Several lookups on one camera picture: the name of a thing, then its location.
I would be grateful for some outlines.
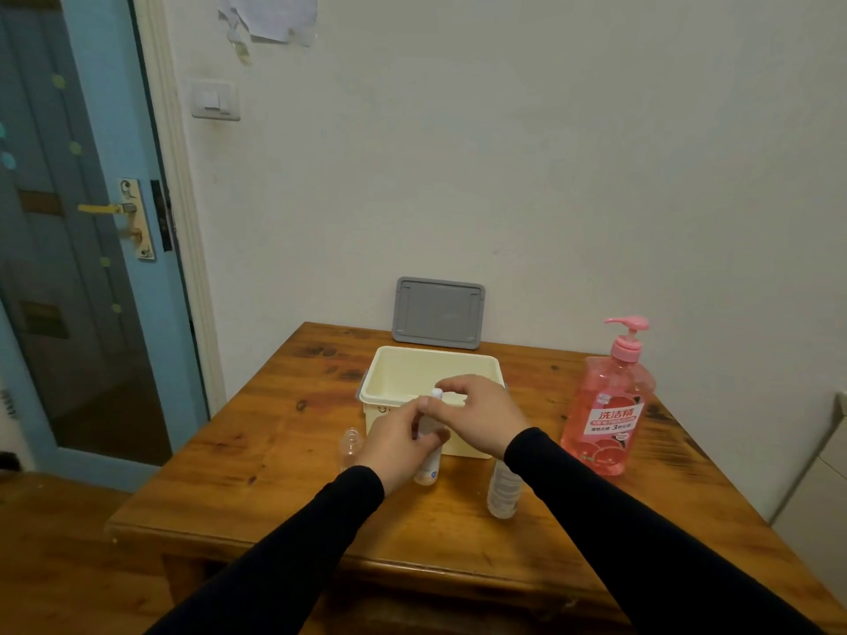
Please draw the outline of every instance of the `pink bottle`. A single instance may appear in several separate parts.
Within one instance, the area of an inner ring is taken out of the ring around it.
[[[606,477],[623,474],[638,432],[638,423],[653,397],[656,380],[638,362],[640,330],[650,329],[644,317],[608,318],[630,330],[618,336],[611,356],[585,359],[585,377],[567,415],[562,448]]]

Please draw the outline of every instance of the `light switch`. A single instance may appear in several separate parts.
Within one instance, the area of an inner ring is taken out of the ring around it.
[[[240,120],[238,89],[225,80],[189,80],[191,115],[213,120]]]

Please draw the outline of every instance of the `black sleeve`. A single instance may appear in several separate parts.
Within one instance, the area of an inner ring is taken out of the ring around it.
[[[300,632],[359,527],[384,498],[373,470],[345,470],[148,635]]]
[[[821,632],[539,428],[515,437],[504,461],[547,504],[639,632]]]

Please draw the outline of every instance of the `door handle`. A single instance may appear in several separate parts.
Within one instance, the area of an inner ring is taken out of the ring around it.
[[[94,216],[113,216],[122,214],[126,216],[129,224],[129,236],[135,247],[135,256],[143,261],[156,260],[154,244],[150,238],[150,228],[147,226],[147,217],[144,213],[144,202],[142,191],[138,187],[138,181],[132,178],[118,179],[120,187],[120,198],[122,202],[110,205],[77,205],[76,208],[82,213]]]

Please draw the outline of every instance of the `pump nozzle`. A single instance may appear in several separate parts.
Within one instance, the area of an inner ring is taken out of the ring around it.
[[[623,323],[630,331],[620,335],[611,346],[611,355],[620,361],[637,363],[641,356],[641,341],[635,338],[638,331],[650,329],[650,322],[644,317],[607,318],[607,323]]]

